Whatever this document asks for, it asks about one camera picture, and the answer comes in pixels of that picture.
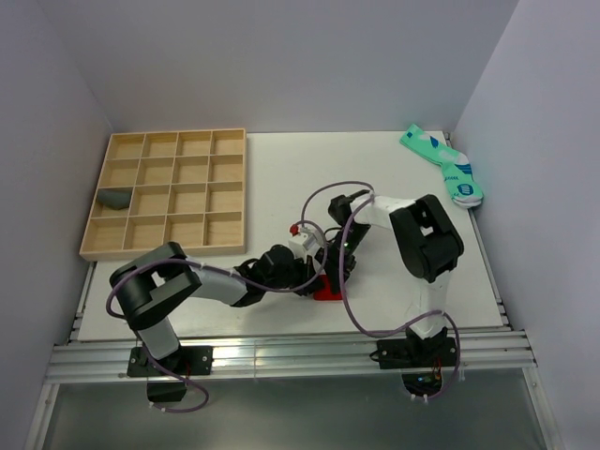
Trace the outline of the red Santa sock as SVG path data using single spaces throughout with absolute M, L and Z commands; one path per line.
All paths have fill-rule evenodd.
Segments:
M 335 292 L 327 275 L 320 275 L 317 283 L 317 289 L 313 292 L 312 298 L 320 302 L 341 301 L 340 292 Z

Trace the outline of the grey sock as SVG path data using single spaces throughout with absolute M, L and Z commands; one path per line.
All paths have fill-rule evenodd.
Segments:
M 120 211 L 129 208 L 132 193 L 131 189 L 101 188 L 97 192 L 97 201 L 106 208 Z

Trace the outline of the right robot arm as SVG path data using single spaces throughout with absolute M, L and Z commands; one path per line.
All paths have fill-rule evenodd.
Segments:
M 341 227 L 334 241 L 333 287 L 340 293 L 351 323 L 372 338 L 388 338 L 400 331 L 414 335 L 405 345 L 407 357 L 418 366 L 428 364 L 439 350 L 435 339 L 442 338 L 451 323 L 445 313 L 447 289 L 464 252 L 463 241 L 440 201 L 431 194 L 405 200 L 363 189 L 331 200 L 328 214 Z M 353 315 L 345 286 L 350 274 L 346 260 L 373 226 L 393 233 L 401 260 L 420 284 L 418 297 L 409 308 L 411 319 L 390 331 L 364 328 Z

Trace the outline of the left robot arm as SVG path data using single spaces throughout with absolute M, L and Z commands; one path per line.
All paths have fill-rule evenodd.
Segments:
M 183 352 L 169 315 L 189 297 L 247 308 L 266 293 L 310 295 L 323 286 L 324 267 L 315 263 L 326 257 L 319 242 L 290 242 L 227 270 L 194 262 L 169 242 L 120 267 L 109 282 L 127 325 L 149 352 L 149 364 L 172 374 L 181 367 Z

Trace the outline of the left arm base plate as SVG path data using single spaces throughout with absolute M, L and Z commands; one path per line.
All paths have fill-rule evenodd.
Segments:
M 183 346 L 158 362 L 180 376 L 207 376 L 212 369 L 213 350 L 212 346 Z M 127 376 L 148 378 L 164 376 L 164 373 L 153 366 L 142 347 L 134 347 L 129 356 Z

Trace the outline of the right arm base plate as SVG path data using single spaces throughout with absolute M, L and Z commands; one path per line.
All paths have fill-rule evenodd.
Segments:
M 409 335 L 378 340 L 369 358 L 380 369 L 446 368 L 456 364 L 458 347 L 453 337 L 444 334 L 427 339 Z

